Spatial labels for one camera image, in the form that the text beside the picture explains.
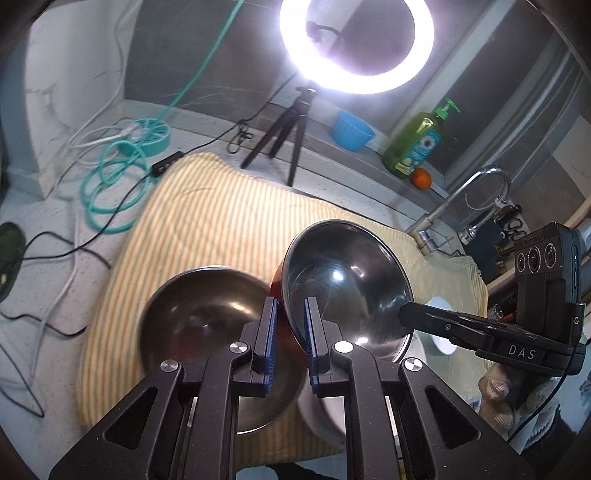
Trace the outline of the right gloved hand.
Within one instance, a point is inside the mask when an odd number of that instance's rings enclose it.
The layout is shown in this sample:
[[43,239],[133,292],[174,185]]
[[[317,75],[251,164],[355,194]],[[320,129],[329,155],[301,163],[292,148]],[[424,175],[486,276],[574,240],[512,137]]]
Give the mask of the right gloved hand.
[[550,431],[559,412],[559,402],[554,397],[535,414],[558,380],[534,381],[533,389],[527,393],[526,374],[526,371],[494,363],[478,384],[481,393],[479,415],[518,453],[541,440]]

